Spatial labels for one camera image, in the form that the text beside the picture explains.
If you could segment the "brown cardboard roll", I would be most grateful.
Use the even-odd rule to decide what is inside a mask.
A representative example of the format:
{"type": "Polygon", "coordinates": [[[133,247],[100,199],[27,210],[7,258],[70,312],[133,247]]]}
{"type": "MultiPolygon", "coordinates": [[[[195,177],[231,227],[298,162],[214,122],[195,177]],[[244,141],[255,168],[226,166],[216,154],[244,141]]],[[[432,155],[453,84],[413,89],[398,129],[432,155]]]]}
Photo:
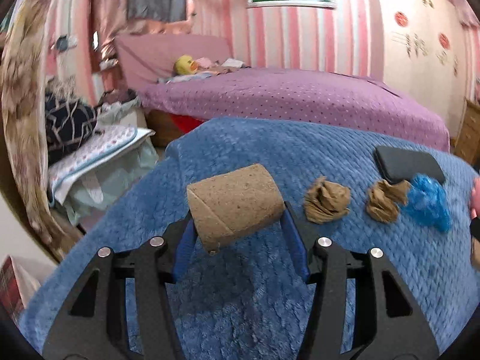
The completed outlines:
{"type": "Polygon", "coordinates": [[[209,253],[277,222],[285,209],[277,184],[259,163],[188,184],[186,196],[209,253]]]}

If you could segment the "crumpled brown paper ball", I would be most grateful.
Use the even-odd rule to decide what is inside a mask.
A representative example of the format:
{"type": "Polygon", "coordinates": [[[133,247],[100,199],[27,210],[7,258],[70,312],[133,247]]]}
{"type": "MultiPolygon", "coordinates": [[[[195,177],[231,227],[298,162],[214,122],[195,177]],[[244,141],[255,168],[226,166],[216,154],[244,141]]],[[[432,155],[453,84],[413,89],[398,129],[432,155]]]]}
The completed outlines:
{"type": "Polygon", "coordinates": [[[308,221],[325,224],[347,215],[350,201],[351,191],[348,187],[321,176],[306,191],[304,213],[308,221]]]}

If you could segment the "blue fuzzy blanket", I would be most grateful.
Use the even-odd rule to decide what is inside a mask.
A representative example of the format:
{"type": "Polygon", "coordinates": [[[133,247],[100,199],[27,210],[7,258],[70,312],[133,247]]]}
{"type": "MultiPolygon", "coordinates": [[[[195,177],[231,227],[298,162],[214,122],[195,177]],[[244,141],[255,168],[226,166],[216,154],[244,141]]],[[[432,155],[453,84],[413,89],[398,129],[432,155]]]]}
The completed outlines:
{"type": "MultiPolygon", "coordinates": [[[[72,248],[21,315],[20,331],[40,350],[65,297],[98,249],[140,246],[185,216],[189,184],[261,164],[297,215],[319,176],[351,190],[348,215],[320,225],[318,232],[349,250],[382,249],[416,298],[439,349],[446,350],[479,304],[469,210],[477,174],[462,159],[433,150],[446,177],[450,230],[422,227],[405,214],[394,223],[378,223],[365,211],[368,188],[380,177],[373,157],[377,146],[416,150],[410,141],[324,124],[234,118],[202,124],[172,142],[164,159],[72,248]]],[[[296,275],[278,225],[214,256],[197,246],[185,276],[168,288],[188,359],[293,359],[313,294],[296,275]]]]}

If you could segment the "crumpled blue plastic bag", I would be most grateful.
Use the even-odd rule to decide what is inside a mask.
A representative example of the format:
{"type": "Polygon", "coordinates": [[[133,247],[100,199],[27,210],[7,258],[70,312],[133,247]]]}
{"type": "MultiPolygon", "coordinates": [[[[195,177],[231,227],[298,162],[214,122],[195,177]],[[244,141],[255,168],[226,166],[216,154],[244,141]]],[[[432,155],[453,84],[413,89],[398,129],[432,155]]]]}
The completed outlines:
{"type": "Polygon", "coordinates": [[[448,233],[452,218],[443,186],[424,174],[415,175],[410,185],[407,193],[408,201],[403,212],[422,227],[435,228],[441,233],[448,233]]]}

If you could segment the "folded patterned bedding pile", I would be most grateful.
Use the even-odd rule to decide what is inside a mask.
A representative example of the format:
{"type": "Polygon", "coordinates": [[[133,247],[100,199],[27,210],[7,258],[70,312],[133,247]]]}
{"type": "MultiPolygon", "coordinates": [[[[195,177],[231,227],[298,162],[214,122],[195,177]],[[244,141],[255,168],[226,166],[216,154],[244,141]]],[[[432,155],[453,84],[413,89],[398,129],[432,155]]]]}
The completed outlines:
{"type": "Polygon", "coordinates": [[[80,149],[49,166],[49,206],[73,226],[106,211],[159,161],[153,134],[135,126],[103,127],[80,149]]]}

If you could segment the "black glasses case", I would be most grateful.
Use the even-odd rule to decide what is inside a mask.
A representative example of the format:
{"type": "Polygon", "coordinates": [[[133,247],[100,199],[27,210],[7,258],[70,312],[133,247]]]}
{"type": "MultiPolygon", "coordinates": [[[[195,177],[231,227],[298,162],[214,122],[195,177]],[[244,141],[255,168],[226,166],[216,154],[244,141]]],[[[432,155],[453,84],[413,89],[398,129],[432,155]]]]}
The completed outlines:
{"type": "Polygon", "coordinates": [[[380,145],[373,150],[373,159],[381,176],[390,184],[411,181],[418,174],[437,180],[441,185],[446,180],[436,159],[426,152],[380,145]]]}

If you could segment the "pink metal-lined mug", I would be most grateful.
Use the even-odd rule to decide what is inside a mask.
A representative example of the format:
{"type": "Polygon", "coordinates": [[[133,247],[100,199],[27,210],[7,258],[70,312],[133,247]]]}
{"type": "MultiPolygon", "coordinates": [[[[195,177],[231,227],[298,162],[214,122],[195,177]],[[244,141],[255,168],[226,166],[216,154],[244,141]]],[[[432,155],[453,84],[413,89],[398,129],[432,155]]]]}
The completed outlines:
{"type": "Polygon", "coordinates": [[[473,182],[473,189],[470,197],[470,218],[474,219],[480,215],[480,178],[477,177],[473,182]]]}

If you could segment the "wooden desk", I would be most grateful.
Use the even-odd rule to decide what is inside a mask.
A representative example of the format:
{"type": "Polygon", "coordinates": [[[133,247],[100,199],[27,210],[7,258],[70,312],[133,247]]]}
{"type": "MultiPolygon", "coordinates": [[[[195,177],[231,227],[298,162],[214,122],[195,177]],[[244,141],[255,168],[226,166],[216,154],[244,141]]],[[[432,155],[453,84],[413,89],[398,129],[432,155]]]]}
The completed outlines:
{"type": "Polygon", "coordinates": [[[479,105],[467,98],[460,132],[454,141],[453,153],[468,164],[479,163],[480,112],[479,105]]]}

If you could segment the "purple dotted bed cover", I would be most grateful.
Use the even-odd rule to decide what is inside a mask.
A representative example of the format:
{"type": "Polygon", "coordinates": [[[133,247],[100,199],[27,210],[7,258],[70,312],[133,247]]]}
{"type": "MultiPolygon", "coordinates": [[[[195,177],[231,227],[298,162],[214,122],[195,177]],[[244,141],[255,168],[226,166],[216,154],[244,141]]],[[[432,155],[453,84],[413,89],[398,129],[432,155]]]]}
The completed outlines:
{"type": "Polygon", "coordinates": [[[243,68],[137,90],[145,108],[206,121],[221,116],[354,128],[448,151],[441,117],[383,82],[362,76],[243,68]]]}

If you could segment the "yellow duck plush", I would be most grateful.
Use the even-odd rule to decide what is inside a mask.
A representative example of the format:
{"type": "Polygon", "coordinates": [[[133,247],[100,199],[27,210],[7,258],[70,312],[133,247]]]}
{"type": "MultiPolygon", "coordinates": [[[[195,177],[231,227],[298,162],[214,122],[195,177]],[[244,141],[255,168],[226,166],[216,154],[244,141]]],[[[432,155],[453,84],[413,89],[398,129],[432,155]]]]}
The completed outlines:
{"type": "Polygon", "coordinates": [[[182,55],[174,63],[174,71],[179,76],[194,75],[197,73],[198,69],[197,61],[190,55],[182,55]]]}

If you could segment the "pink headboard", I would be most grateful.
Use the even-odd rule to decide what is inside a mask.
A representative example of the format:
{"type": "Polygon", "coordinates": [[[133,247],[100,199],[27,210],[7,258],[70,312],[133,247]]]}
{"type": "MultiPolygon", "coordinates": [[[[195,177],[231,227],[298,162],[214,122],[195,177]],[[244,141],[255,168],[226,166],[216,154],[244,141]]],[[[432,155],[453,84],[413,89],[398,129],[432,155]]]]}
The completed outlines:
{"type": "Polygon", "coordinates": [[[233,56],[227,39],[195,34],[122,34],[115,37],[114,45],[131,89],[143,89],[160,78],[172,77],[174,63],[182,55],[221,63],[233,56]]]}

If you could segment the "cream wardrobe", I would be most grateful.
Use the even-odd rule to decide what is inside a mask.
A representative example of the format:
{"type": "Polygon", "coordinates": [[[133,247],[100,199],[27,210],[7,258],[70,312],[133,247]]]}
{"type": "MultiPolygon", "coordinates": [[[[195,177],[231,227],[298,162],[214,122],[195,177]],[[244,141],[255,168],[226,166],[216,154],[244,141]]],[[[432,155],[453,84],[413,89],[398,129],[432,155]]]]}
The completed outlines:
{"type": "Polygon", "coordinates": [[[379,0],[384,33],[383,81],[461,128],[467,80],[465,38],[448,0],[379,0]]]}

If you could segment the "floral curtain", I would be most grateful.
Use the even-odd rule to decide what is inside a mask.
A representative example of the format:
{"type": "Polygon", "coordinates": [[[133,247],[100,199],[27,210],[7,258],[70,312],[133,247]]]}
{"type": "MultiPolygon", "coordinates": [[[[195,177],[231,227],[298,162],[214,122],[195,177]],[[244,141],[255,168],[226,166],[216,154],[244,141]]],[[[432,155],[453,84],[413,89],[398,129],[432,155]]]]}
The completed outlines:
{"type": "Polygon", "coordinates": [[[1,59],[1,117],[13,179],[32,233],[61,262],[79,236],[57,223],[47,199],[44,112],[51,4],[52,0],[24,0],[7,33],[1,59]]]}

